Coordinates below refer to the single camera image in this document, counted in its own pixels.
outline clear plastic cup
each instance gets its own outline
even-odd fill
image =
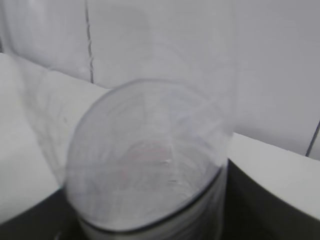
[[[231,1],[0,4],[26,115],[87,234],[218,239],[236,99]]]

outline tile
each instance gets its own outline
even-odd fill
[[[320,118],[320,1],[236,2],[235,131],[304,155]]]

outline white surface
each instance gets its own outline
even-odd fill
[[[269,192],[320,220],[320,161],[240,134],[228,157]]]
[[[58,189],[20,106],[18,77],[0,53],[0,223]]]
[[[320,119],[320,1],[237,0],[235,131],[306,154]]]

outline white tile wall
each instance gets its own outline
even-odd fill
[[[320,1],[235,2],[240,60],[235,130],[304,155],[320,119]]]
[[[14,51],[35,63],[90,79],[84,0],[3,0]]]

